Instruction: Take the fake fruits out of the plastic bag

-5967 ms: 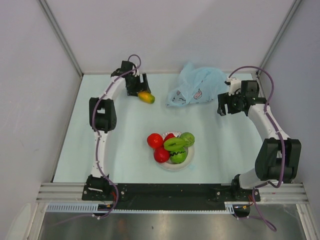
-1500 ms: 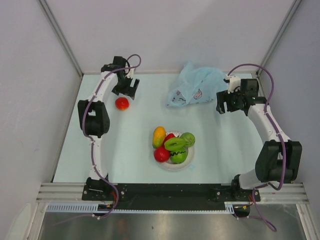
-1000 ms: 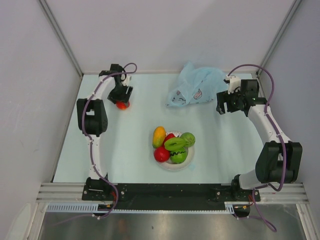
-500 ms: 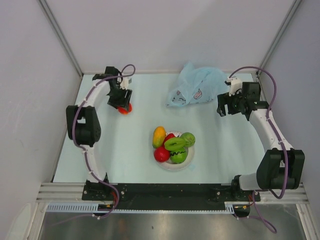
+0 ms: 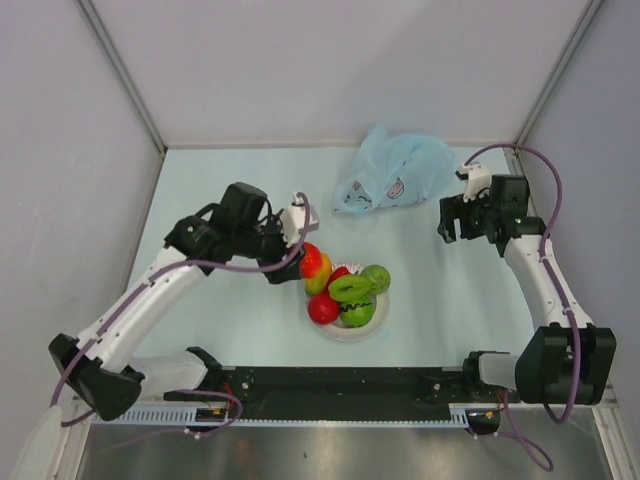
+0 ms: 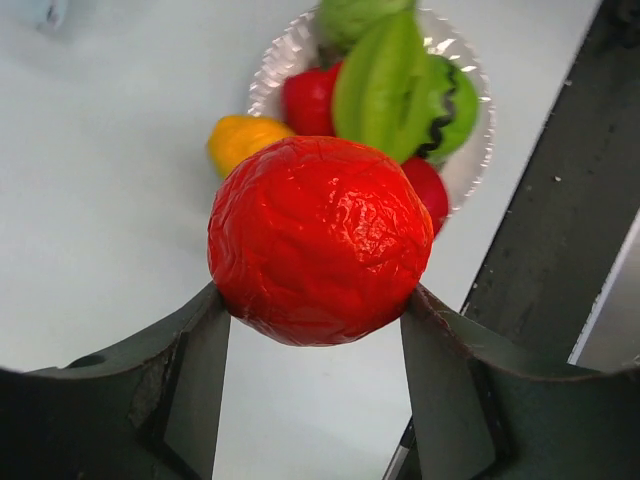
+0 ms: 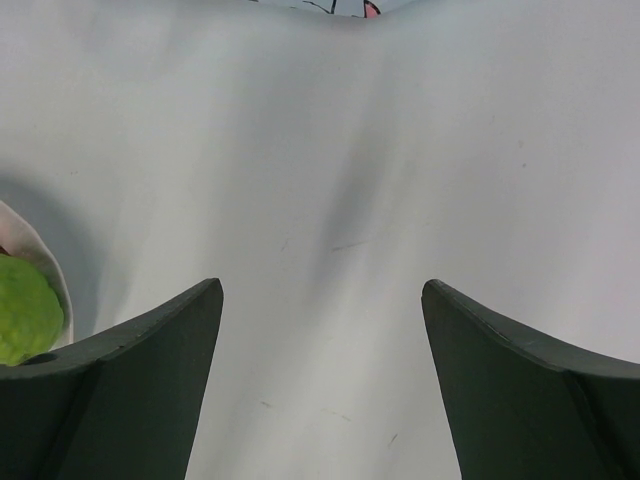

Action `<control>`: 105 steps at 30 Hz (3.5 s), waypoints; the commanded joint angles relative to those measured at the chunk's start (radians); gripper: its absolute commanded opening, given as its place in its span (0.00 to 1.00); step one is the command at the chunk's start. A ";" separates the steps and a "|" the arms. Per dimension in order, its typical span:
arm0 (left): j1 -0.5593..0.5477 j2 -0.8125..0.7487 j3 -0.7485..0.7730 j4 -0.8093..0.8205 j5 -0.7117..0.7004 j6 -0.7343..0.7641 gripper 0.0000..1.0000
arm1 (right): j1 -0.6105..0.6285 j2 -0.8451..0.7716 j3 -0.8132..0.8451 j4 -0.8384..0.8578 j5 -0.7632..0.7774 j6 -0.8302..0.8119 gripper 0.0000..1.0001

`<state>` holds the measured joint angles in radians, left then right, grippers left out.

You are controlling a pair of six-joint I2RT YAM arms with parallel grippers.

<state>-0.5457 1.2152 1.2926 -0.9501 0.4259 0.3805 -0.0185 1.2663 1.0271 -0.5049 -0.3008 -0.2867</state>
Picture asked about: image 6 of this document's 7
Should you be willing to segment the red apple toy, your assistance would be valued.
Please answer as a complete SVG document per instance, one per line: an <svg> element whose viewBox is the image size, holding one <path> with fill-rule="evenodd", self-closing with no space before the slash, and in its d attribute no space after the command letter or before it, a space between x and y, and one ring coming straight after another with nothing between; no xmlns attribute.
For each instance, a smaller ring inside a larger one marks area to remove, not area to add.
<svg viewBox="0 0 640 480"><path fill-rule="evenodd" d="M401 168L428 210L437 236L450 211L448 193L438 172L424 159L412 157Z"/></svg>

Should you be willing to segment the orange red tomato toy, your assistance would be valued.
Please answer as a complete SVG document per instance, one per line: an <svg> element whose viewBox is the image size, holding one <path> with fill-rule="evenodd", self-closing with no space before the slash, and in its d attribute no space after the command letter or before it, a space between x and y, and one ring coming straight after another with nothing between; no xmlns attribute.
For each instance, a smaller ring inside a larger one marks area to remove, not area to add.
<svg viewBox="0 0 640 480"><path fill-rule="evenodd" d="M320 347L396 320L433 240L431 217L395 161L346 140L297 136L223 181L207 256L232 316L277 342Z"/></svg>

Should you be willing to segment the yellow orange mango toy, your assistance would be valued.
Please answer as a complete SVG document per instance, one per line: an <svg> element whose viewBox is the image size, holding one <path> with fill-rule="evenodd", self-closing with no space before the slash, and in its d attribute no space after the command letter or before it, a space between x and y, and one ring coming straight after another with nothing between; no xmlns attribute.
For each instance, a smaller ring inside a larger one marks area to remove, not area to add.
<svg viewBox="0 0 640 480"><path fill-rule="evenodd" d="M218 120L206 147L216 173L225 179L249 156L294 135L288 126L270 117L230 115Z"/></svg>

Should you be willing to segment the small green lime toy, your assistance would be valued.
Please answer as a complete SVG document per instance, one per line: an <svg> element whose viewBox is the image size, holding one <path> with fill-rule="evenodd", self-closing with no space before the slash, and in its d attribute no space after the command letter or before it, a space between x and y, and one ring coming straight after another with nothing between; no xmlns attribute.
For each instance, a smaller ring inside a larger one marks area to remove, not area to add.
<svg viewBox="0 0 640 480"><path fill-rule="evenodd" d="M411 157L429 122L430 60L413 9L372 25L339 70L332 99L337 136L399 164Z"/></svg>

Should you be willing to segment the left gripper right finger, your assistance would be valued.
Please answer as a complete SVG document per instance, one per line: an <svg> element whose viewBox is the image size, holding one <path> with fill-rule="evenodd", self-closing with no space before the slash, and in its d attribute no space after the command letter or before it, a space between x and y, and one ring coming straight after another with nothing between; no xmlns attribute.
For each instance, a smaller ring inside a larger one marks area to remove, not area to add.
<svg viewBox="0 0 640 480"><path fill-rule="evenodd" d="M401 318L426 479L635 479L639 372L530 353L417 287Z"/></svg>

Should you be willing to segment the green watermelon toy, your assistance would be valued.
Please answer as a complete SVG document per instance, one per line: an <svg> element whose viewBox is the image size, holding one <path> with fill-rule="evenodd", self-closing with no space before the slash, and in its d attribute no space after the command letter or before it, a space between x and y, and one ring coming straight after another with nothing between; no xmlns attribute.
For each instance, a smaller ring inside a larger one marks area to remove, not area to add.
<svg viewBox="0 0 640 480"><path fill-rule="evenodd" d="M430 121L415 154L435 164L461 147L470 136L479 108L477 91L453 61L431 55L434 84L428 97Z"/></svg>

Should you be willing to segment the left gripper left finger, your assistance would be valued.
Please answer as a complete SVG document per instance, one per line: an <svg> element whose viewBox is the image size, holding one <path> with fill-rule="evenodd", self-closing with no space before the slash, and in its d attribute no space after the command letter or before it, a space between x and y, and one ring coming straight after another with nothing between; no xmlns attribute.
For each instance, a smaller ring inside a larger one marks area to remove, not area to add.
<svg viewBox="0 0 640 480"><path fill-rule="evenodd" d="M214 285L64 368L1 373L5 479L208 479L230 317Z"/></svg>

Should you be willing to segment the green custard apple toy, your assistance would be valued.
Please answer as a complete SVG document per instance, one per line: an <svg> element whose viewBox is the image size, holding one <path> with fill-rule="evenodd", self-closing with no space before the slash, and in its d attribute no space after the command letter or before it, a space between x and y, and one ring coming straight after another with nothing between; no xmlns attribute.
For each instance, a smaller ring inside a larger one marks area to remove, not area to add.
<svg viewBox="0 0 640 480"><path fill-rule="evenodd" d="M323 0L315 17L324 38L337 49L346 51L376 22L413 10L415 4L411 0Z"/></svg>

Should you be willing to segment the light blue plastic bag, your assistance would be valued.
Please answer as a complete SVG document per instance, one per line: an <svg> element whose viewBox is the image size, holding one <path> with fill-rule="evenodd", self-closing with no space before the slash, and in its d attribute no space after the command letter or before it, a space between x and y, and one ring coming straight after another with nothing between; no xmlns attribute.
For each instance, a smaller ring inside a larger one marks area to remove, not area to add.
<svg viewBox="0 0 640 480"><path fill-rule="evenodd" d="M64 22L68 0L36 0L31 2L31 17L37 29L55 32Z"/></svg>

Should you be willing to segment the red bell pepper toy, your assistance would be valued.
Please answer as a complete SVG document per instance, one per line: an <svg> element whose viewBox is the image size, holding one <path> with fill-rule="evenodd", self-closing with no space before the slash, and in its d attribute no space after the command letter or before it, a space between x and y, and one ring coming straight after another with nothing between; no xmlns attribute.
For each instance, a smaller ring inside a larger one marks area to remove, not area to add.
<svg viewBox="0 0 640 480"><path fill-rule="evenodd" d="M287 77L281 88L285 123L298 135L334 136L332 97L342 62Z"/></svg>

